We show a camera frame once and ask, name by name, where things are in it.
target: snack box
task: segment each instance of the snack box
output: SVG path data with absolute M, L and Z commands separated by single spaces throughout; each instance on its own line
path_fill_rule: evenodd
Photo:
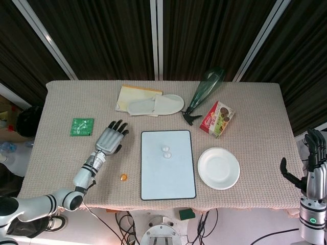
M 224 132 L 234 114 L 235 111 L 232 108 L 217 101 L 205 116 L 200 129 L 217 138 Z

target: white slipper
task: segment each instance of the white slipper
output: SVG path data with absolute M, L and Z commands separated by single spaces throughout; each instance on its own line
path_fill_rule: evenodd
M 156 95 L 151 99 L 132 101 L 127 106 L 131 116 L 171 115 L 184 107 L 184 100 L 175 94 Z

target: table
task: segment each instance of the table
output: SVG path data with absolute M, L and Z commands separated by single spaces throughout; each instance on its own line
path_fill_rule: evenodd
M 97 185 L 89 190 L 85 203 L 91 207 L 116 210 L 169 209 L 191 207 L 276 209 L 299 207 L 300 191 L 282 177 L 279 164 L 288 161 L 288 170 L 303 175 L 302 163 L 288 121 L 282 94 L 274 83 L 226 82 L 194 115 L 205 115 L 216 100 L 235 109 L 236 113 L 219 139 L 199 129 L 200 119 L 189 126 L 181 113 L 169 116 L 131 117 L 116 112 L 115 104 L 123 84 L 163 90 L 177 94 L 190 103 L 199 82 L 192 81 L 52 81 L 31 154 L 28 171 L 19 194 L 31 198 L 51 193 L 58 188 L 74 189 L 73 178 L 108 124 L 117 119 L 129 123 L 130 133 L 122 141 L 122 149 L 107 157 L 97 174 Z M 94 118 L 91 136 L 70 137 L 74 117 Z M 191 132 L 197 196 L 189 200 L 142 201 L 141 132 L 151 130 L 181 130 Z M 206 186 L 197 172 L 202 152 L 211 147 L 231 151 L 241 167 L 240 178 L 228 190 Z M 120 181 L 127 174 L 128 180 Z

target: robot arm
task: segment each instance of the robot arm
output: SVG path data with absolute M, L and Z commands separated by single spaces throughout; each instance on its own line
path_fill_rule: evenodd
M 15 240 L 6 238 L 11 222 L 17 217 L 22 222 L 29 222 L 54 214 L 58 207 L 75 211 L 83 202 L 87 190 L 96 183 L 95 176 L 106 161 L 105 157 L 121 149 L 120 142 L 128 134 L 128 130 L 124 130 L 127 123 L 120 126 L 121 123 L 122 120 L 113 121 L 104 130 L 96 142 L 96 150 L 74 177 L 75 190 L 62 188 L 52 194 L 31 199 L 0 197 L 0 244 L 18 245 Z
M 300 198 L 300 234 L 306 244 L 323 245 L 326 225 L 327 197 L 327 161 L 326 141 L 317 130 L 308 130 L 305 135 L 309 148 L 307 176 L 298 179 L 286 169 L 283 158 L 280 168 L 283 176 L 301 189 Z

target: white plate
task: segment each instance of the white plate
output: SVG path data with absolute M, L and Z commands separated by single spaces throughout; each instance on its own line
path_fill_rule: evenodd
M 204 183 L 216 190 L 231 188 L 240 176 L 240 164 L 236 157 L 223 148 L 210 148 L 202 153 L 198 171 Z

